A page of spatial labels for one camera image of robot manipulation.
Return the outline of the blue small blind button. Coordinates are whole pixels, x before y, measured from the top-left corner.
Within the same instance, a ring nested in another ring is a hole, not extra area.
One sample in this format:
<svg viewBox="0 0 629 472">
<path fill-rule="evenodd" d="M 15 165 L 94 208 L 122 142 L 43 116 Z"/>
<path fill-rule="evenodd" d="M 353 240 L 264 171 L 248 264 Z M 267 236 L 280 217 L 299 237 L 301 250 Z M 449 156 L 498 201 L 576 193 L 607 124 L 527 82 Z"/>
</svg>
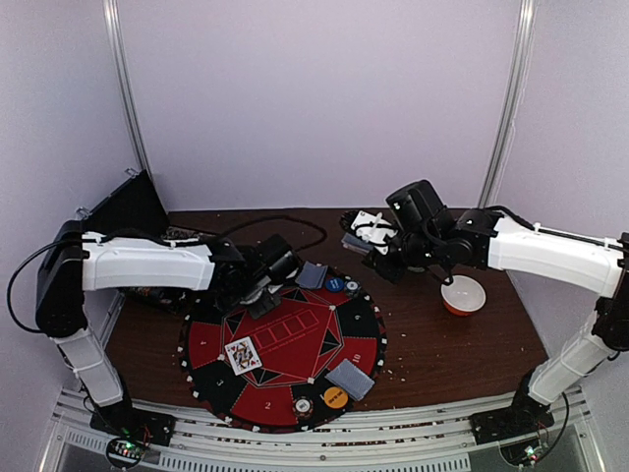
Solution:
<svg viewBox="0 0 629 472">
<path fill-rule="evenodd" d="M 330 277 L 325 281 L 324 287 L 329 292 L 338 293 L 345 289 L 345 282 L 340 277 Z"/>
</svg>

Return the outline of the red poker chip stack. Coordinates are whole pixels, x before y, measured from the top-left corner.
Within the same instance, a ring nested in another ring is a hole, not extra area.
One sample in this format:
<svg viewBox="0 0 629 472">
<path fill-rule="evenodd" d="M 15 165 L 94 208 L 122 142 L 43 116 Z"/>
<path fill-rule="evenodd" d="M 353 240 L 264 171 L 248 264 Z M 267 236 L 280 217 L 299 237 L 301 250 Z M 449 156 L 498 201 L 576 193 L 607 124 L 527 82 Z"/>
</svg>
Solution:
<svg viewBox="0 0 629 472">
<path fill-rule="evenodd" d="M 314 403 L 305 396 L 299 397 L 293 402 L 293 412 L 298 419 L 311 418 L 314 413 Z"/>
</svg>

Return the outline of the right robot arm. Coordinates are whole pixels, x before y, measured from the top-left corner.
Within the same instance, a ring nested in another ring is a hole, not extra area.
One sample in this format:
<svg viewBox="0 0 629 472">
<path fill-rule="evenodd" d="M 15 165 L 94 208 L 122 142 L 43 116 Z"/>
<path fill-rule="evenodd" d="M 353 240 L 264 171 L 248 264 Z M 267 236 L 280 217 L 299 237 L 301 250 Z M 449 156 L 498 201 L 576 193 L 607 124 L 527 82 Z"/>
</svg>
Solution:
<svg viewBox="0 0 629 472">
<path fill-rule="evenodd" d="M 395 283 L 410 267 L 440 267 L 453 286 L 456 266 L 516 271 L 584 288 L 596 305 L 559 354 L 522 378 L 503 423 L 526 433 L 551 403 L 614 353 L 628 349 L 628 236 L 595 238 L 531 223 L 505 206 L 472 207 L 455 216 L 421 180 L 389 195 L 394 217 L 364 210 L 350 232 L 371 246 L 365 258 Z"/>
</svg>

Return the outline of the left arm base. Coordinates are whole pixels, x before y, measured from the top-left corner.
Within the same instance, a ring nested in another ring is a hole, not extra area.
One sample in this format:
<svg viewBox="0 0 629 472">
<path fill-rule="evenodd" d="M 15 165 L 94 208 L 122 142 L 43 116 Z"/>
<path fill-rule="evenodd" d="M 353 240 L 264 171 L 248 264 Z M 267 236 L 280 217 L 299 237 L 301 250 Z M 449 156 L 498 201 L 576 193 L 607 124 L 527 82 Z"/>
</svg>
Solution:
<svg viewBox="0 0 629 472">
<path fill-rule="evenodd" d="M 97 409 L 89 421 L 94 430 L 135 443 L 162 446 L 170 444 L 175 424 L 172 415 L 137 408 L 115 412 Z"/>
</svg>

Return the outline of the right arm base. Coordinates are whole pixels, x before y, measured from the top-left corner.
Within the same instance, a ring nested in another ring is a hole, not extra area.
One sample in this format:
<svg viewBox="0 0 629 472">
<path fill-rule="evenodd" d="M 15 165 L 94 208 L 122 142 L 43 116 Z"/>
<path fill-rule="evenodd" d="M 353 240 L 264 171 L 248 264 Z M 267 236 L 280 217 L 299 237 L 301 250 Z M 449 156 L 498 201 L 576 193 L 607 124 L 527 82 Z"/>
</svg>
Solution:
<svg viewBox="0 0 629 472">
<path fill-rule="evenodd" d="M 469 417 L 476 444 L 494 443 L 536 433 L 540 425 L 551 427 L 554 418 L 549 411 L 535 416 L 512 407 L 475 413 Z"/>
</svg>

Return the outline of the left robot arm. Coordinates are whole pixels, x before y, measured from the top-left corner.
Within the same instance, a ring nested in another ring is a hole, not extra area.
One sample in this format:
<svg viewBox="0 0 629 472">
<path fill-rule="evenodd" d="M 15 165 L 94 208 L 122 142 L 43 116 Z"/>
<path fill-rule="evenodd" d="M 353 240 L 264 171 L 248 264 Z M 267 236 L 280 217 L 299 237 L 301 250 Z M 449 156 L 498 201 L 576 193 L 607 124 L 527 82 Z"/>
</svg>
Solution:
<svg viewBox="0 0 629 472">
<path fill-rule="evenodd" d="M 168 288 L 192 292 L 219 309 L 253 305 L 266 314 L 276 292 L 300 269 L 296 250 L 274 234 L 255 246 L 225 235 L 164 239 L 137 228 L 108 234 L 69 220 L 55 240 L 28 256 L 41 259 L 35 325 L 15 325 L 51 339 L 86 388 L 95 411 L 121 437 L 142 425 L 123 381 L 87 320 L 85 295 L 105 289 Z"/>
</svg>

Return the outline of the small pile of dealt cards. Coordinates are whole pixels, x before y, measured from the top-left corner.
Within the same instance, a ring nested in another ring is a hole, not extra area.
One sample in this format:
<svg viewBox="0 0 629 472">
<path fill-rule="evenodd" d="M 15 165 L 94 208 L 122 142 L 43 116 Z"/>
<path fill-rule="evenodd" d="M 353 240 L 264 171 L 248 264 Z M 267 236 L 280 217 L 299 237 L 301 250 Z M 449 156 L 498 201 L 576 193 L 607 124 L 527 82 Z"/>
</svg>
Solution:
<svg viewBox="0 0 629 472">
<path fill-rule="evenodd" d="M 345 390 L 353 400 L 362 400 L 373 388 L 375 381 L 348 359 L 332 369 L 325 378 Z"/>
</svg>

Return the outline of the deck of blue cards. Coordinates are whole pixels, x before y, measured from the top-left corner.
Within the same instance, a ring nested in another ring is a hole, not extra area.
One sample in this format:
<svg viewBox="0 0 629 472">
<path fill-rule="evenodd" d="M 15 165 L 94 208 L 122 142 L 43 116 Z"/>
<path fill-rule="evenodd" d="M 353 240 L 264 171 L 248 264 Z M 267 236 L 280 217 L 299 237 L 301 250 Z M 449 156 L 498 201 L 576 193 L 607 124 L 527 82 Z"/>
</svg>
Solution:
<svg viewBox="0 0 629 472">
<path fill-rule="evenodd" d="M 356 252 L 358 254 L 365 255 L 372 250 L 372 246 L 361 239 L 345 233 L 341 239 L 341 244 L 344 249 Z"/>
</svg>

